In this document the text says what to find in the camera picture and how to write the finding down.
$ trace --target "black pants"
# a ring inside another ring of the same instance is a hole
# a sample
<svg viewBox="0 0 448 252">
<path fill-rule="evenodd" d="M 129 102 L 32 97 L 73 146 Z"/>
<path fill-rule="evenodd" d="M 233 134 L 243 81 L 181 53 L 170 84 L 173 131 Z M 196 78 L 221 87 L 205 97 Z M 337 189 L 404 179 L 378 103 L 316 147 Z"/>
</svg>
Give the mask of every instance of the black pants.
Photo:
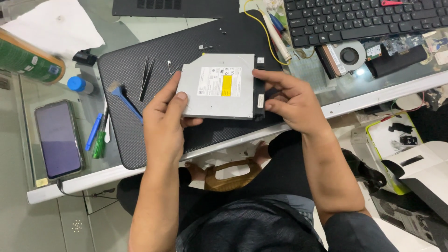
<svg viewBox="0 0 448 252">
<path fill-rule="evenodd" d="M 185 167 L 179 168 L 179 232 L 199 217 L 220 206 L 256 196 L 290 194 L 311 197 L 303 162 L 302 135 L 289 130 L 273 139 L 268 147 L 271 160 L 246 186 L 226 192 L 206 191 L 189 187 L 191 176 Z M 137 204 L 143 174 L 125 178 L 117 188 L 121 206 L 131 215 Z"/>
</svg>

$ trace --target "green cylindrical container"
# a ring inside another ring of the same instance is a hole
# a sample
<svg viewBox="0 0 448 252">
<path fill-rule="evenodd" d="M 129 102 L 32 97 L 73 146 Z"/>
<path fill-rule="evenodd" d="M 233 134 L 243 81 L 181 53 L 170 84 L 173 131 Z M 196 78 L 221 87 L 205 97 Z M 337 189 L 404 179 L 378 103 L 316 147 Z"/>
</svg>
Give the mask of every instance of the green cylindrical container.
<svg viewBox="0 0 448 252">
<path fill-rule="evenodd" d="M 53 84 L 65 73 L 62 60 L 0 28 L 0 68 Z"/>
</svg>

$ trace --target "keyboard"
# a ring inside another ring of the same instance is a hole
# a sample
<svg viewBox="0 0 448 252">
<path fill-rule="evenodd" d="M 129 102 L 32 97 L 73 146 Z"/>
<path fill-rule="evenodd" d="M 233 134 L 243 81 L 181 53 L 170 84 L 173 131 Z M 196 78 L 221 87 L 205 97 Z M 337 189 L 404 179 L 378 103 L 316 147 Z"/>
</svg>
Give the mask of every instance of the keyboard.
<svg viewBox="0 0 448 252">
<path fill-rule="evenodd" d="M 381 6 L 380 0 L 284 0 L 294 48 L 448 26 L 448 0 Z"/>
</svg>

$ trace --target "white table edge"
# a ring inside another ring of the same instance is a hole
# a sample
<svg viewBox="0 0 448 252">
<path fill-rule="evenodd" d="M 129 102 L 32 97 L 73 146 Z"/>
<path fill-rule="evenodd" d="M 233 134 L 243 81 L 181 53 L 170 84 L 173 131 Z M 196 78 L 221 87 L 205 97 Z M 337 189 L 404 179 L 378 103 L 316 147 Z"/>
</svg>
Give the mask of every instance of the white table edge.
<svg viewBox="0 0 448 252">
<path fill-rule="evenodd" d="M 356 96 L 336 103 L 325 105 L 322 111 L 325 117 L 332 118 L 347 114 L 349 112 L 364 109 L 373 105 L 387 102 L 402 96 L 415 94 L 434 87 L 439 87 L 448 83 L 448 71 L 436 73 L 430 76 L 387 87 L 381 90 L 370 92 L 364 95 Z M 271 127 L 264 128 L 240 137 L 229 139 L 221 143 L 216 143 L 199 150 L 186 153 L 182 156 L 182 160 L 191 159 L 207 153 L 225 149 L 241 143 L 246 143 L 256 139 L 260 139 L 269 135 L 278 134 L 280 132 L 290 129 L 286 123 L 280 123 Z M 65 193 L 74 193 L 77 191 L 86 190 L 96 186 L 100 186 L 119 179 L 127 178 L 136 174 L 144 172 L 145 167 L 128 170 L 124 166 L 119 165 L 102 171 L 87 174 L 78 178 L 73 178 L 63 182 Z M 27 192 L 28 203 L 37 204 L 46 200 L 51 200 L 63 196 L 58 190 L 56 184 Z"/>
</svg>

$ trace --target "phone screen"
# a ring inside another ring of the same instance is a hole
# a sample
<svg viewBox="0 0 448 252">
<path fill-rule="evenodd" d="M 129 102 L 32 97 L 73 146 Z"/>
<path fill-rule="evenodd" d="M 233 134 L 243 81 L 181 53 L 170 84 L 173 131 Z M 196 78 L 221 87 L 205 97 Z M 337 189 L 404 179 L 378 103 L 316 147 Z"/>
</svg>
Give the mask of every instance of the phone screen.
<svg viewBox="0 0 448 252">
<path fill-rule="evenodd" d="M 80 170 L 81 158 L 67 102 L 38 108 L 35 115 L 48 178 Z"/>
</svg>

